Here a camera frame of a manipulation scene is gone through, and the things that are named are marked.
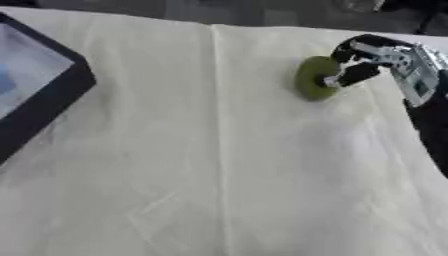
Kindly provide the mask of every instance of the round green object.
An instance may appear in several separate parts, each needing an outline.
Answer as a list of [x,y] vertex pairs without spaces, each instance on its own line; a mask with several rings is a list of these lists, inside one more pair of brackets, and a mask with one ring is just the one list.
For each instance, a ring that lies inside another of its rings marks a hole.
[[305,99],[319,101],[333,96],[338,88],[316,84],[317,76],[334,76],[340,70],[339,63],[330,57],[315,56],[306,59],[297,70],[295,88]]

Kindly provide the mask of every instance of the dark floor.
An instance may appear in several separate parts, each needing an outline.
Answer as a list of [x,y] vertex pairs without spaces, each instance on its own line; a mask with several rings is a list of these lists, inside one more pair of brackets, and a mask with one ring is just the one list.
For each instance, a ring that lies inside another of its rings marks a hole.
[[[413,33],[416,11],[357,13],[343,0],[39,0],[44,8],[111,12],[170,20],[242,26],[305,26]],[[448,36],[448,17],[432,22],[428,35]]]

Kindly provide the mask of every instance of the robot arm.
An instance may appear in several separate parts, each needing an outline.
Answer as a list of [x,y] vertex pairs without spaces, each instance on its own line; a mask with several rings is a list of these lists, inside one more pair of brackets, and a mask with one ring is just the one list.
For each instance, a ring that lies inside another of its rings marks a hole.
[[341,71],[317,78],[320,86],[347,87],[380,74],[380,67],[390,70],[420,139],[448,177],[448,58],[421,44],[369,34],[346,40],[331,58]]

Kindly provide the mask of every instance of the table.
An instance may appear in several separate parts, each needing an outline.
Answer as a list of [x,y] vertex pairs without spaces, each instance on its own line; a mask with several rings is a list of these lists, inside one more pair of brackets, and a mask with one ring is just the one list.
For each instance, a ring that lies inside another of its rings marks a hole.
[[448,253],[448,181],[392,78],[320,103],[291,89],[361,32],[2,10],[98,86],[2,167],[0,255]]

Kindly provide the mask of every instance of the white tablecloth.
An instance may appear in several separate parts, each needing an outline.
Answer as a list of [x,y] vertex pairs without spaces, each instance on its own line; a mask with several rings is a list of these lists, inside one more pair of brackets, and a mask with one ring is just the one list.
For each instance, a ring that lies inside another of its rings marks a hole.
[[2,167],[1,256],[448,254],[448,180],[387,72],[321,103],[291,90],[360,32],[3,10],[98,86]]

